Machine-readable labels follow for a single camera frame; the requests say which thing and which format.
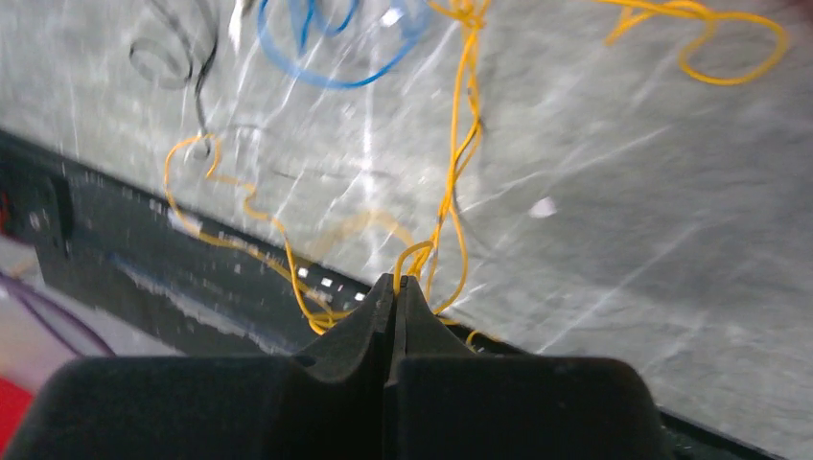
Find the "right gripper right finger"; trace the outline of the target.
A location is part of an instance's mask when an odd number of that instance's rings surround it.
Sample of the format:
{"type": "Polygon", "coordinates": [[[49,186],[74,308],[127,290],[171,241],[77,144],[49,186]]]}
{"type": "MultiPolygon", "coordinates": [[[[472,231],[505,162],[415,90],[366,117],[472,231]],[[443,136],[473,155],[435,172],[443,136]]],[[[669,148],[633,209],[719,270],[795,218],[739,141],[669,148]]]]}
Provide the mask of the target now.
{"type": "Polygon", "coordinates": [[[660,412],[629,364],[601,356],[477,354],[394,284],[383,393],[387,459],[668,459],[660,412]]]}

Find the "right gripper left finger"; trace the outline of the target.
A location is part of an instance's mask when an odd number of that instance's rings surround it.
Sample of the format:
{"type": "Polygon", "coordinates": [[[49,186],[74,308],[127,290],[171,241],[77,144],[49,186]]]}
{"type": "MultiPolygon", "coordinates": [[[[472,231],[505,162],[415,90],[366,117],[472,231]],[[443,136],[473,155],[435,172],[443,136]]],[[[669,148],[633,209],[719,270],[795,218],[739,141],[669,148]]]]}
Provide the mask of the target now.
{"type": "Polygon", "coordinates": [[[378,459],[393,278],[300,352],[72,361],[7,459],[378,459]]]}

